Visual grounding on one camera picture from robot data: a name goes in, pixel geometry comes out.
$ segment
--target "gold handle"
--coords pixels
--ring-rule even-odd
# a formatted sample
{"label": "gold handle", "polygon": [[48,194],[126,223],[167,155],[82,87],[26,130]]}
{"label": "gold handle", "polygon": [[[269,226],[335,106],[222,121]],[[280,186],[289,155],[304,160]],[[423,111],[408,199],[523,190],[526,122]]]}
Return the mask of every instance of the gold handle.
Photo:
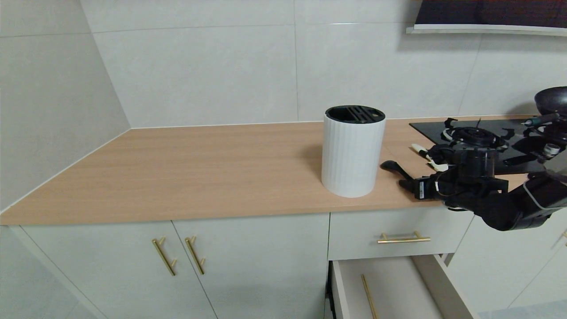
{"label": "gold handle", "polygon": [[416,235],[415,237],[408,237],[408,238],[398,238],[398,239],[394,239],[394,240],[389,240],[388,237],[386,236],[386,233],[382,233],[382,238],[381,240],[377,240],[376,242],[379,244],[394,244],[397,242],[423,242],[423,241],[431,241],[431,237],[421,237],[421,235],[415,231],[413,232],[414,235]]}
{"label": "gold handle", "polygon": [[163,263],[166,264],[167,270],[170,271],[170,274],[172,276],[175,276],[174,266],[177,263],[177,258],[175,258],[174,261],[171,262],[171,264],[167,261],[167,258],[163,254],[162,247],[161,247],[161,245],[163,244],[163,242],[165,240],[166,240],[165,237],[162,237],[162,239],[160,239],[159,241],[154,238],[154,239],[151,240],[151,242],[152,242],[152,244],[154,244],[154,247],[158,251],[159,256],[162,257]]}
{"label": "gold handle", "polygon": [[368,285],[366,284],[366,278],[364,277],[364,274],[360,276],[362,277],[362,284],[364,284],[364,290],[366,291],[366,298],[368,298],[368,303],[370,304],[372,319],[378,319],[378,315],[376,314],[376,309],[374,309],[374,302],[372,301],[372,295],[370,294],[370,289],[368,289]]}
{"label": "gold handle", "polygon": [[205,271],[203,270],[203,265],[205,264],[205,258],[199,261],[199,258],[197,258],[197,254],[195,254],[195,249],[193,249],[193,243],[195,242],[196,239],[197,239],[196,236],[193,236],[191,238],[187,237],[185,238],[185,242],[187,243],[187,247],[191,252],[191,256],[193,256],[193,260],[195,260],[195,263],[197,264],[197,268],[199,268],[199,272],[201,273],[201,275],[204,275]]}

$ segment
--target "kitchen counter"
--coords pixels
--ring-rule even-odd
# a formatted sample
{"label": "kitchen counter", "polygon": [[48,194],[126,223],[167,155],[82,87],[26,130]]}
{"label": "kitchen counter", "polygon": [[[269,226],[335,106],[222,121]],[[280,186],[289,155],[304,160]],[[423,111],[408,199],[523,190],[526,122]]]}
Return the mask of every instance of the kitchen counter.
{"label": "kitchen counter", "polygon": [[[432,174],[409,146],[429,148],[433,143],[408,123],[444,119],[388,120],[380,162],[396,160],[415,177]],[[397,175],[383,170],[378,170],[370,194],[334,195],[320,180],[322,143],[322,122],[131,129],[4,211],[0,224],[125,223],[441,205],[416,201],[397,185]],[[510,189],[526,178],[500,177],[510,181]]]}

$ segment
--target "range hood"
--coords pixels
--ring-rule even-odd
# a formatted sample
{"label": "range hood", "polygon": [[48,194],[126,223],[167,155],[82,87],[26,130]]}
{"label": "range hood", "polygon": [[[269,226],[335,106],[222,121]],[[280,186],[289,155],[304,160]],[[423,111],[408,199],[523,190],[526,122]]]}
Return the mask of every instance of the range hood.
{"label": "range hood", "polygon": [[567,36],[567,0],[423,0],[407,33]]}

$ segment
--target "black pan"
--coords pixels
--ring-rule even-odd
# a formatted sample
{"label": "black pan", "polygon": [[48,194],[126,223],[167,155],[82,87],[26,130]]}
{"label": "black pan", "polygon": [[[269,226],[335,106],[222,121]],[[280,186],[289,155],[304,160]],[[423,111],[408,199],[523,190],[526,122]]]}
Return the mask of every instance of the black pan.
{"label": "black pan", "polygon": [[567,116],[567,86],[545,89],[537,93],[534,99],[542,115],[558,113]]}

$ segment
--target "open drawer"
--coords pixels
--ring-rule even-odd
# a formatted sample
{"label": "open drawer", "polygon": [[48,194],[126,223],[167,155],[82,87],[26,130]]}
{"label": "open drawer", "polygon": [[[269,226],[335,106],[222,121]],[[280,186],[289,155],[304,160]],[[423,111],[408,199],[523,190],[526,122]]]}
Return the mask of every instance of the open drawer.
{"label": "open drawer", "polygon": [[335,315],[337,319],[478,319],[446,270],[438,255],[333,261]]}

